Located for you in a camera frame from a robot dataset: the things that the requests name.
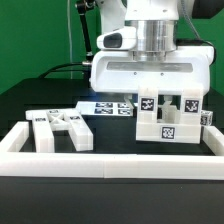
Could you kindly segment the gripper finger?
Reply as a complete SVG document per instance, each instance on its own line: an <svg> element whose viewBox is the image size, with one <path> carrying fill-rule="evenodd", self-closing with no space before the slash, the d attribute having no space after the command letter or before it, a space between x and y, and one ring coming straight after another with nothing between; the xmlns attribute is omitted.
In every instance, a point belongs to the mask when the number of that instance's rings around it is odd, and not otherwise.
<svg viewBox="0 0 224 224"><path fill-rule="evenodd" d="M165 108L177 108L180 109L181 96L180 95L165 95L163 106Z"/></svg>
<svg viewBox="0 0 224 224"><path fill-rule="evenodd" d="M137 107L137 104L134 102L134 99L133 99L133 95L132 94L126 93L124 95L124 100L125 100L125 103L127 104L127 106L130 109L134 109L134 108Z"/></svg>

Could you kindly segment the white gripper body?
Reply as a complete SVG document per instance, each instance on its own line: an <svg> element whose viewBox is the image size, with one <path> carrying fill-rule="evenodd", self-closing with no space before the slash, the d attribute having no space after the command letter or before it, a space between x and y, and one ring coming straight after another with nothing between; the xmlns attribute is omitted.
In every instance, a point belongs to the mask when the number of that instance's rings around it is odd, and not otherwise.
<svg viewBox="0 0 224 224"><path fill-rule="evenodd" d="M196 88L207 93L214 47L178 46L172 25L125 26L97 38L90 83L96 92L137 94L141 87L179 95Z"/></svg>

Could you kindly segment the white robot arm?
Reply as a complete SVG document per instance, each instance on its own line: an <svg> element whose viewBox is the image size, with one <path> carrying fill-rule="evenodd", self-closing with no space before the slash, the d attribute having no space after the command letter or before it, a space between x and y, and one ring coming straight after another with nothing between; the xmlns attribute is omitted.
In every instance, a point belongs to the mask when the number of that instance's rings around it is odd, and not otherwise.
<svg viewBox="0 0 224 224"><path fill-rule="evenodd" d="M214 45L199 37L175 37L178 19L192 14L195 0L105 0L99 3L102 34L90 83L96 92L182 97L185 113L198 113L210 88Z"/></svg>

